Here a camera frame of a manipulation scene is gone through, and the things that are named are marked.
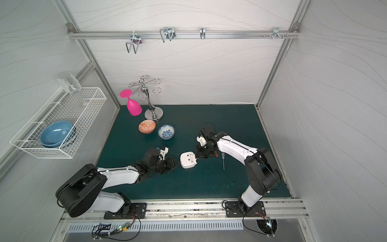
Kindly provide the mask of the clear handle screwdriver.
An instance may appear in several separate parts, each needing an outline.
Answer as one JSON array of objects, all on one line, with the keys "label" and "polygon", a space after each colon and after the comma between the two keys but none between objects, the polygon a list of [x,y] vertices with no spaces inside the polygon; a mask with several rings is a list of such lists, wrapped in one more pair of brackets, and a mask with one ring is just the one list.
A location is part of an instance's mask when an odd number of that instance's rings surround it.
[{"label": "clear handle screwdriver", "polygon": [[225,153],[222,152],[222,153],[221,153],[221,156],[222,156],[222,166],[223,166],[223,170],[225,170]]}]

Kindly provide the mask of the white alarm clock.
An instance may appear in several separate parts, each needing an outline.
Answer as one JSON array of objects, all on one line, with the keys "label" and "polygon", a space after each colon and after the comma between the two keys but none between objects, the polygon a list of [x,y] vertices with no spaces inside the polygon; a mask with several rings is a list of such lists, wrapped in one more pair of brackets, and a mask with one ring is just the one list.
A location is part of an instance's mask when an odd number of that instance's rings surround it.
[{"label": "white alarm clock", "polygon": [[196,155],[193,152],[185,152],[180,155],[180,164],[184,169],[190,169],[197,165]]}]

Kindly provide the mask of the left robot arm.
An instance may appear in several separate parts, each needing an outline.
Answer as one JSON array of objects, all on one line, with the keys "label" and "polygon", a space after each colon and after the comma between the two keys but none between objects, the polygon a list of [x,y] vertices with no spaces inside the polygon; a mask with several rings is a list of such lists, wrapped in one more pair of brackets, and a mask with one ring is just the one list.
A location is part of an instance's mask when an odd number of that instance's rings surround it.
[{"label": "left robot arm", "polygon": [[55,193],[59,207],[70,217],[86,212],[104,211],[115,218],[133,215],[130,199],[122,192],[105,192],[118,185],[134,185],[155,175],[174,170],[178,162],[167,155],[168,148],[151,148],[132,165],[101,168],[86,164],[69,178]]}]

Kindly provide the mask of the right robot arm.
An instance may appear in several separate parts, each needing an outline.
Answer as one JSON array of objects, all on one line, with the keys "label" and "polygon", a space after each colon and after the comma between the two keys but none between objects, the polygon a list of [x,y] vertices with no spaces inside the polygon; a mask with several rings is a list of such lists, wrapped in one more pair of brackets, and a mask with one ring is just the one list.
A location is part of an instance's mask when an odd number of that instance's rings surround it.
[{"label": "right robot arm", "polygon": [[212,125],[202,126],[197,136],[197,158],[209,158],[225,153],[241,162],[246,169],[248,188],[238,199],[242,209],[250,209],[283,179],[272,152],[253,148],[234,140],[225,132],[215,132]]}]

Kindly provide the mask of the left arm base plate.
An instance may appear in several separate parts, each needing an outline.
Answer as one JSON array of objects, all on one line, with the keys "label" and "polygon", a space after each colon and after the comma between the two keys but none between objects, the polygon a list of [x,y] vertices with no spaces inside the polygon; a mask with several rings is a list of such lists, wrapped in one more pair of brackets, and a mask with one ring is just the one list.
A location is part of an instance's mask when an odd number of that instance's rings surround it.
[{"label": "left arm base plate", "polygon": [[116,213],[105,212],[105,220],[119,219],[144,219],[147,212],[147,203],[125,203]]}]

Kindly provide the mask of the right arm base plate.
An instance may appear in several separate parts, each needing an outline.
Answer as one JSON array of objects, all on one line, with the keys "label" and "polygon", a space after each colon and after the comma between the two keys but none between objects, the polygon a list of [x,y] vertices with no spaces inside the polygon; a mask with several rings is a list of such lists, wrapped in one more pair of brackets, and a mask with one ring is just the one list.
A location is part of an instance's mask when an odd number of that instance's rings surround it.
[{"label": "right arm base plate", "polygon": [[243,218],[243,217],[266,217],[266,209],[262,201],[258,201],[254,206],[248,207],[242,201],[227,201],[222,202],[222,207],[225,210],[228,218]]}]

